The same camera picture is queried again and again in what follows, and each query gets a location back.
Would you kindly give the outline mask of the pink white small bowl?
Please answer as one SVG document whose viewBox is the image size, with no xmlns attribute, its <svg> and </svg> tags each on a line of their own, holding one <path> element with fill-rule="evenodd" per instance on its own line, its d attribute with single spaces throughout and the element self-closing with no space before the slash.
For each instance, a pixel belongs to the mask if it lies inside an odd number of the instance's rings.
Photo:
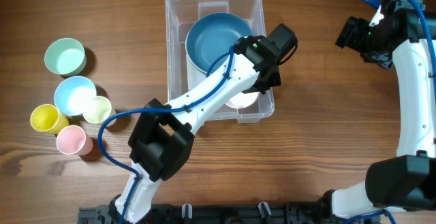
<svg viewBox="0 0 436 224">
<path fill-rule="evenodd" d="M 247 108 L 254 104 L 258 97 L 260 96 L 260 92 L 254 93 L 238 93 L 229 99 L 225 104 L 226 106 L 234 109 L 242 109 Z"/>
</svg>

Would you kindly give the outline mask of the dark blue bowl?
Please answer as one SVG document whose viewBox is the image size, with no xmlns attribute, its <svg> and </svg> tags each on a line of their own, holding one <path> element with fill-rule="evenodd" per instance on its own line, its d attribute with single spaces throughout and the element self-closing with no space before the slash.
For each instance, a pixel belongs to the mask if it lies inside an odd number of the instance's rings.
<svg viewBox="0 0 436 224">
<path fill-rule="evenodd" d="M 218 12 L 197 21 L 186 37 L 186 53 L 190 62 L 203 74 L 230 46 L 241 37 L 253 35 L 249 25 L 239 16 Z"/>
</svg>

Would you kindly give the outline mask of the cream large bowl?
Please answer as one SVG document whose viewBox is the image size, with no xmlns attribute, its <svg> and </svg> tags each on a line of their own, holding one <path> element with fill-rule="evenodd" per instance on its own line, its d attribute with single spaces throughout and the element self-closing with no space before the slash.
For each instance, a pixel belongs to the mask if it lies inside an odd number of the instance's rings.
<svg viewBox="0 0 436 224">
<path fill-rule="evenodd" d="M 205 76 L 208 69 L 208 63 L 196 47 L 196 44 L 186 42 L 187 73 L 189 75 L 195 74 Z"/>
</svg>

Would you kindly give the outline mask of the pale green cup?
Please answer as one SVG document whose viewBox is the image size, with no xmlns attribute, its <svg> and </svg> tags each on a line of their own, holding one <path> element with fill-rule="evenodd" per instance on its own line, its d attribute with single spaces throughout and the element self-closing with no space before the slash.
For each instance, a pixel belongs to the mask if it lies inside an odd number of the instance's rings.
<svg viewBox="0 0 436 224">
<path fill-rule="evenodd" d="M 109 117 L 116 114 L 110 100 L 104 96 L 96 96 L 85 103 L 82 115 L 91 124 L 102 125 Z"/>
</svg>

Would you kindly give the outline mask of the light blue small bowl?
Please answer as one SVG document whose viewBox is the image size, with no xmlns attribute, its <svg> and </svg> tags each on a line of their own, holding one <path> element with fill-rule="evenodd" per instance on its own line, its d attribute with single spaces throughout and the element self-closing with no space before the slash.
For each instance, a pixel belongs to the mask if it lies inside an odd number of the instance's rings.
<svg viewBox="0 0 436 224">
<path fill-rule="evenodd" d="M 94 83 L 84 76 L 72 76 L 54 92 L 54 104 L 66 116 L 79 116 L 87 102 L 97 95 Z"/>
</svg>

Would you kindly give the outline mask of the mint green small bowl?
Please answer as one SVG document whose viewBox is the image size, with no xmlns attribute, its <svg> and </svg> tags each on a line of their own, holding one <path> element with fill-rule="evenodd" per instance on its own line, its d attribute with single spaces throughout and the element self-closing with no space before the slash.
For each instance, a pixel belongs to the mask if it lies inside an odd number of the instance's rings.
<svg viewBox="0 0 436 224">
<path fill-rule="evenodd" d="M 44 63 L 49 71 L 60 76 L 75 76 L 87 64 L 84 46 L 76 39 L 62 38 L 45 52 Z"/>
</svg>

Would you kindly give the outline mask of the pink cup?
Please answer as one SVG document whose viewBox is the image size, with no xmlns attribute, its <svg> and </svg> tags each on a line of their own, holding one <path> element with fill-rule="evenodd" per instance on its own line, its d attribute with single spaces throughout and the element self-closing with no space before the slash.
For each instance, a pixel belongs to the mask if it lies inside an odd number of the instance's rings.
<svg viewBox="0 0 436 224">
<path fill-rule="evenodd" d="M 91 152 L 93 141 L 82 127 L 69 125 L 57 135 L 56 145 L 64 155 L 83 156 Z"/>
</svg>

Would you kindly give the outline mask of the yellow cup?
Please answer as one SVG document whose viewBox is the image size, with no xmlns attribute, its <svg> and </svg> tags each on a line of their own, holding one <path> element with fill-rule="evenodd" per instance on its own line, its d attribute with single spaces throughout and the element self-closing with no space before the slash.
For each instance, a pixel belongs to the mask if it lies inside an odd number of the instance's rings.
<svg viewBox="0 0 436 224">
<path fill-rule="evenodd" d="M 51 104 L 36 107 L 31 114 L 30 123 L 34 130 L 50 134 L 58 134 L 69 125 L 66 116 Z"/>
</svg>

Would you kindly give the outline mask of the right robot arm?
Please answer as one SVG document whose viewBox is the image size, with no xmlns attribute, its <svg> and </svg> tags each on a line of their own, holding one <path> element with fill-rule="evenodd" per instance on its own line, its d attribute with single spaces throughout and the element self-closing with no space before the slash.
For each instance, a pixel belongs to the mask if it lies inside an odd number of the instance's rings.
<svg viewBox="0 0 436 224">
<path fill-rule="evenodd" d="M 373 19 L 349 18 L 337 46 L 396 69 L 401 132 L 394 158 L 372 164 L 364 181 L 320 199 L 320 218 L 344 223 L 435 209 L 435 14 L 422 0 L 369 4 L 376 9 Z"/>
</svg>

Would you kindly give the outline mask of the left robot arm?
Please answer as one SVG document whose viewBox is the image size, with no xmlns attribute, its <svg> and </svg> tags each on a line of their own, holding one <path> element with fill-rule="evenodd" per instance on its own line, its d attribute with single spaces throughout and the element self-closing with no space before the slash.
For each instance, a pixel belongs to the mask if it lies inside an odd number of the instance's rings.
<svg viewBox="0 0 436 224">
<path fill-rule="evenodd" d="M 284 24 L 268 36 L 240 37 L 221 55 L 223 64 L 194 89 L 165 104 L 153 99 L 134 110 L 140 116 L 128 140 L 130 177 L 124 192 L 110 204 L 112 220 L 143 221 L 160 184 L 188 160 L 204 122 L 239 93 L 263 93 L 279 86 L 279 66 L 297 46 L 295 33 Z"/>
</svg>

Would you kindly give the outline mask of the clear plastic storage container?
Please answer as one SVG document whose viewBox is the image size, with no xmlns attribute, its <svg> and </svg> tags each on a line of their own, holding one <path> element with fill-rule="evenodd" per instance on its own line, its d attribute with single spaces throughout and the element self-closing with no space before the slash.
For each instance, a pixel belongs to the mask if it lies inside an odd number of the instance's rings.
<svg viewBox="0 0 436 224">
<path fill-rule="evenodd" d="M 201 18 L 225 12 L 242 18 L 253 35 L 265 35 L 262 0 L 165 0 L 168 100 L 186 93 L 187 58 L 185 41 L 189 30 Z M 256 123 L 273 114 L 275 102 L 273 91 L 266 91 L 247 108 L 234 109 L 222 106 L 209 121 L 232 120 L 238 123 Z"/>
</svg>

